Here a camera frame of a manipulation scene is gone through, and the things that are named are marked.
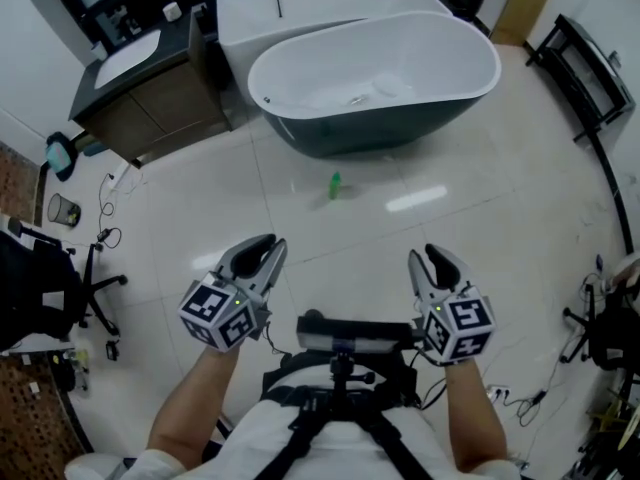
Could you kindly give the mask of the white round chair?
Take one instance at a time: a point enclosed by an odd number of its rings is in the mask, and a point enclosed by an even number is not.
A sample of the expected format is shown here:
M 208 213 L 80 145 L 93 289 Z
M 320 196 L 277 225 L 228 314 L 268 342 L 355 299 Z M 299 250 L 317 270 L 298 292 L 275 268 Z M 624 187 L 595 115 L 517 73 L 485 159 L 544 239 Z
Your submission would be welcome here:
M 124 459 L 111 454 L 88 453 L 64 468 L 65 480 L 120 480 L 128 468 Z

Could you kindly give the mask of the brown cardboard sheet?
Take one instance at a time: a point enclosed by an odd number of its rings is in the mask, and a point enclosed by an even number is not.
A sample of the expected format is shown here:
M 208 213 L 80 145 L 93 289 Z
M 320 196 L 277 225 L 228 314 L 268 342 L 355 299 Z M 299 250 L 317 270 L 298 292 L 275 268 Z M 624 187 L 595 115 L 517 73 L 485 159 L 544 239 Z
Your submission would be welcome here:
M 497 45 L 523 46 L 548 0 L 507 0 L 489 36 Z

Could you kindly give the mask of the black chest harness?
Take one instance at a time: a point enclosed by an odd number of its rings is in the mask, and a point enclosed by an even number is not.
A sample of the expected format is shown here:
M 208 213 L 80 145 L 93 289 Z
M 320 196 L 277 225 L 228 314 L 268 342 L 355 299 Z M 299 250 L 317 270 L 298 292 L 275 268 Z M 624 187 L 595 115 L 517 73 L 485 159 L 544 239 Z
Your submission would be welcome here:
M 417 372 L 406 365 L 401 353 L 352 356 L 354 367 L 367 368 L 376 379 L 371 385 L 349 382 L 343 395 L 336 395 L 334 387 L 276 385 L 285 376 L 312 366 L 330 368 L 333 357 L 324 352 L 305 352 L 264 374 L 261 399 L 297 408 L 299 412 L 288 426 L 292 431 L 289 441 L 255 480 L 283 480 L 294 463 L 309 453 L 314 438 L 330 422 L 357 424 L 386 453 L 403 480 L 434 480 L 403 444 L 400 430 L 383 415 L 392 408 L 415 408 L 418 403 Z

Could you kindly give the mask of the black metal rack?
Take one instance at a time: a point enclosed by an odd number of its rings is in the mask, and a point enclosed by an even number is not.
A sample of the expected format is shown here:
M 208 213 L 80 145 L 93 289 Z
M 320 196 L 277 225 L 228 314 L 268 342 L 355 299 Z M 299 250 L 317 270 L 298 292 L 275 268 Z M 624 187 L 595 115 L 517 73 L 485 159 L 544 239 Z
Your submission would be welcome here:
M 546 70 L 567 99 L 582 126 L 576 142 L 635 108 L 626 84 L 591 35 L 563 14 L 526 64 Z

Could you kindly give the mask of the black office chair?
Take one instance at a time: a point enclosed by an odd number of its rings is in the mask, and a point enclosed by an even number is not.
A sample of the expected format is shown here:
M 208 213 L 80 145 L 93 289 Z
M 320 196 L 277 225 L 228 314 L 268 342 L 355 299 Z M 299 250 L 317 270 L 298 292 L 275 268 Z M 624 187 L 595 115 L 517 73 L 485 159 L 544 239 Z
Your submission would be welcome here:
M 623 369 L 640 376 L 640 313 L 633 304 L 640 299 L 640 281 L 632 287 L 618 284 L 605 296 L 604 309 L 596 313 L 592 283 L 584 282 L 587 313 L 582 318 L 568 307 L 563 317 L 570 318 L 584 329 L 580 341 L 569 356 L 562 355 L 562 364 L 570 363 L 581 353 L 581 360 L 592 359 L 602 370 Z
M 0 351 L 18 345 L 32 334 L 57 340 L 68 337 L 74 325 L 87 326 L 87 310 L 118 337 L 120 331 L 104 314 L 95 294 L 113 284 L 125 285 L 118 275 L 99 282 L 92 280 L 94 254 L 103 250 L 99 240 L 89 245 L 85 270 L 79 273 L 73 262 L 74 248 L 10 217 L 0 230 Z

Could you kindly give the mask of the teal and black bag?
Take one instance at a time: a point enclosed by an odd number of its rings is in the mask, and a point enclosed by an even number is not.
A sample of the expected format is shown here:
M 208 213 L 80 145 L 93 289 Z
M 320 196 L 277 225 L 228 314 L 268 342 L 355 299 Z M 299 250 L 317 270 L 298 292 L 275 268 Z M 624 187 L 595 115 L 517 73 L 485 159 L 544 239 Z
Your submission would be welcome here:
M 54 132 L 46 139 L 46 161 L 61 182 L 71 177 L 77 157 L 75 146 L 63 133 Z

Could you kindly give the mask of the person's white shirt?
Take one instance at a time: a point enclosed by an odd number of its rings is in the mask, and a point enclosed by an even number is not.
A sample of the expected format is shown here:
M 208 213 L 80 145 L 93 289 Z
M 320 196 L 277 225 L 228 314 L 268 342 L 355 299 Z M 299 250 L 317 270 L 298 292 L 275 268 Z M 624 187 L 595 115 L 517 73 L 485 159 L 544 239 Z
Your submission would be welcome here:
M 240 421 L 219 454 L 188 471 L 159 450 L 146 450 L 120 480 L 255 480 L 292 436 L 293 407 L 265 401 Z M 384 416 L 401 432 L 403 444 L 433 480 L 521 480 L 510 461 L 491 460 L 469 473 L 458 471 L 431 426 L 416 409 L 396 408 Z M 284 480 L 403 480 L 382 448 L 354 423 L 330 423 L 295 461 Z

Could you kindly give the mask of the person's right forearm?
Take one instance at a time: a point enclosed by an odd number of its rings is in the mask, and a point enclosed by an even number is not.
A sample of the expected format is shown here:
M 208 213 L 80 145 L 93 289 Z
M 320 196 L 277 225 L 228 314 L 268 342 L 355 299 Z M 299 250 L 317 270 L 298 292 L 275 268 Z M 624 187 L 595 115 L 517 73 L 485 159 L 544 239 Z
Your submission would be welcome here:
M 445 368 L 449 438 L 457 468 L 470 473 L 507 459 L 507 441 L 474 360 Z

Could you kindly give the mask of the dark green oval bathtub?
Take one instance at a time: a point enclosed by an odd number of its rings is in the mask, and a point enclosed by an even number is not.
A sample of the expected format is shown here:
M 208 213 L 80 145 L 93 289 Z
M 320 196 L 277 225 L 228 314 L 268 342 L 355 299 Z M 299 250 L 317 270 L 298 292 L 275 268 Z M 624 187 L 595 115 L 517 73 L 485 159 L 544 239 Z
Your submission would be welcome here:
M 312 157 L 407 145 L 446 126 L 501 76 L 494 44 L 451 15 L 408 11 L 284 40 L 251 67 L 251 98 Z M 359 105 L 349 101 L 360 95 Z

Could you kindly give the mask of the wooden vanity cabinet with sink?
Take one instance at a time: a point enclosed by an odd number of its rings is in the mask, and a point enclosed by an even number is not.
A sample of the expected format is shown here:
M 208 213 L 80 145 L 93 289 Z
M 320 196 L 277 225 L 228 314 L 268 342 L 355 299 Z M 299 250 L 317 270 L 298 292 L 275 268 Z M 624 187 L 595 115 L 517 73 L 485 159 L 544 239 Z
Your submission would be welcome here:
M 69 118 L 128 164 L 233 129 L 207 59 L 205 5 L 162 21 L 84 71 Z

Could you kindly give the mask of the black monitor mount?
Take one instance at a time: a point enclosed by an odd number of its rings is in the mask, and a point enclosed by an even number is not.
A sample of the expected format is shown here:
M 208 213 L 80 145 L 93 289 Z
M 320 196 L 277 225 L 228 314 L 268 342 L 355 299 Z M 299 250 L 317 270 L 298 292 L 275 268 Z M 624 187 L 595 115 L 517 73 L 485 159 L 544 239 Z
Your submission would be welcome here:
M 356 375 L 354 373 L 354 360 L 348 352 L 338 352 L 330 361 L 330 372 L 334 382 L 334 393 L 343 395 L 347 391 L 349 382 L 361 382 L 371 385 L 375 382 L 376 375 L 374 372 L 367 372 Z

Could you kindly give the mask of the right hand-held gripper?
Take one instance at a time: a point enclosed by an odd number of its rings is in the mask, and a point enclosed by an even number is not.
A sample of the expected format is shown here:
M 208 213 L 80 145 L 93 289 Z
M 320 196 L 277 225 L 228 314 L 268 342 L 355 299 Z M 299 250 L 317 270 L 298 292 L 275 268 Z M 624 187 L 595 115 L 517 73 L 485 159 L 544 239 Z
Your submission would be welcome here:
M 417 308 L 425 318 L 425 341 L 430 352 L 442 365 L 481 354 L 496 330 L 489 299 L 469 285 L 470 267 L 461 258 L 432 243 L 425 245 L 425 253 L 435 279 L 430 279 L 422 257 L 414 249 L 409 252 L 408 269 Z M 431 284 L 441 291 L 459 292 L 433 300 Z

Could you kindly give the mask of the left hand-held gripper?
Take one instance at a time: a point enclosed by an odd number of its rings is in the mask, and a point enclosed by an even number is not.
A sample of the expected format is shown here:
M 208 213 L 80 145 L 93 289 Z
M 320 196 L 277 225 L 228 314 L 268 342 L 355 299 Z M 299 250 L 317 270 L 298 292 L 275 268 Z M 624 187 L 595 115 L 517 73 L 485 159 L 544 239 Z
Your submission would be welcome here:
M 257 340 L 271 312 L 267 296 L 275 287 L 288 254 L 285 239 L 274 234 L 248 238 L 227 250 L 208 272 L 194 281 L 178 306 L 188 333 L 214 350 L 226 353 L 246 338 Z M 251 278 L 259 270 L 260 295 L 234 280 Z

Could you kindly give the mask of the person's left forearm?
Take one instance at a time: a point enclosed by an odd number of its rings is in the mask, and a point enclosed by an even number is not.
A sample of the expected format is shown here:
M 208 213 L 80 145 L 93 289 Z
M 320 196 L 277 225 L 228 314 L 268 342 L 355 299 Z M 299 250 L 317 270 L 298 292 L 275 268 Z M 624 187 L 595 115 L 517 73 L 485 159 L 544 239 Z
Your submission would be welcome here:
M 169 454 L 188 470 L 202 463 L 238 357 L 237 349 L 227 353 L 203 350 L 158 412 L 149 435 L 149 449 Z

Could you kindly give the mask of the black chest monitor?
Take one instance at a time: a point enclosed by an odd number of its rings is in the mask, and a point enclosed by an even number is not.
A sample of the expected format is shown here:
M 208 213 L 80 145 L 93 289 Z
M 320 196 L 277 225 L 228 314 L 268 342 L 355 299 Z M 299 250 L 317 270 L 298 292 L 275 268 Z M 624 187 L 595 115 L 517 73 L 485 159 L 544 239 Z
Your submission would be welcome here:
M 408 323 L 383 323 L 299 317 L 299 345 L 318 352 L 390 354 L 412 349 L 414 329 Z

